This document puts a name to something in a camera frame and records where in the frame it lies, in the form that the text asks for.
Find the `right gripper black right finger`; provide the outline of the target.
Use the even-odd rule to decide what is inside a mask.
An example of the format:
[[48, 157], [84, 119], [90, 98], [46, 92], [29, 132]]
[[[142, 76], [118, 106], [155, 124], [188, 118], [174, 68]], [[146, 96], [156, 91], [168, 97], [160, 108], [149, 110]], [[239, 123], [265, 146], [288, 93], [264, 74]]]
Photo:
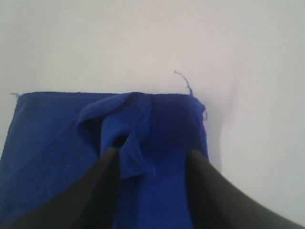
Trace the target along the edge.
[[186, 190], [196, 229], [300, 229], [223, 177], [200, 151], [186, 157]]

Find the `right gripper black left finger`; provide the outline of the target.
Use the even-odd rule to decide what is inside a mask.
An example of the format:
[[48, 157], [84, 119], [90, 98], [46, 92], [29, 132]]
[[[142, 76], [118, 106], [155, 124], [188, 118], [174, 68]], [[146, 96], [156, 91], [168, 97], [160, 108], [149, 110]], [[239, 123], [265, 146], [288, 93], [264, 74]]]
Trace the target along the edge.
[[110, 148], [79, 180], [2, 229], [110, 229], [120, 192], [120, 155]]

